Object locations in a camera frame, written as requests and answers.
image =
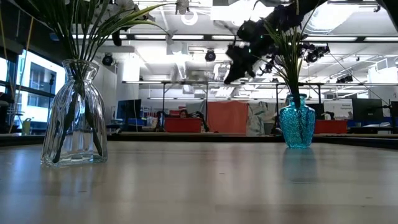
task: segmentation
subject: blue glass vase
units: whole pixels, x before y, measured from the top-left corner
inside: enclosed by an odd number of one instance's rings
[[[290,148],[305,149],[311,145],[315,129],[315,110],[305,106],[306,94],[300,94],[300,105],[295,104],[293,95],[288,95],[289,105],[279,113],[279,123],[285,142]]]

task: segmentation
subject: blue object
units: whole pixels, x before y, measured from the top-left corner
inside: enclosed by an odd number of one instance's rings
[[[305,106],[305,94],[300,94],[300,107],[296,108],[293,95],[287,96],[289,105],[279,113],[279,123],[285,142],[290,148],[305,149],[311,145],[315,129],[315,110]]]

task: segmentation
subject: clear glass vase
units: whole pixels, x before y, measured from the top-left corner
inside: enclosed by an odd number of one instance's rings
[[[280,109],[279,123],[288,147],[305,149],[311,145],[315,129],[315,110],[305,106],[306,94],[300,94],[300,105],[293,95],[287,96],[289,105]]]
[[[68,81],[52,102],[42,163],[57,167],[106,162],[104,103],[92,84],[99,67],[84,60],[62,63]]]

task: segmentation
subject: wooden table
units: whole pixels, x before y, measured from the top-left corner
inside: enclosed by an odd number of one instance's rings
[[[398,153],[282,143],[109,142],[107,164],[51,169],[0,147],[0,223],[397,223]]]

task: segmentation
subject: glass window pane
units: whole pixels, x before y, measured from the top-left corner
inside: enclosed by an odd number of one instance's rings
[[[65,71],[61,66],[31,52],[26,53],[25,50],[18,59],[18,85],[21,82],[22,72],[24,72],[22,85],[35,90],[57,94],[65,84]]]
[[[14,124],[21,128],[22,126],[20,119],[21,121],[24,121],[27,118],[31,118],[31,128],[45,129],[49,114],[49,104],[49,97],[21,91],[17,104],[17,115],[15,116]]]
[[[0,58],[0,80],[7,81],[8,65],[6,59]]]

